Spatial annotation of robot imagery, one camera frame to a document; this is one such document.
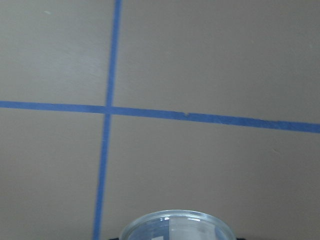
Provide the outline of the clear tennis ball can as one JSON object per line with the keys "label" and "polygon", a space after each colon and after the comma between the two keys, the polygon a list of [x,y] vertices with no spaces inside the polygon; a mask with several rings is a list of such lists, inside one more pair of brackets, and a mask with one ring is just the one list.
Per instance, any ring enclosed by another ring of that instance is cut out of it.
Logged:
{"label": "clear tennis ball can", "polygon": [[129,223],[120,240],[236,240],[222,220],[193,210],[162,210]]}

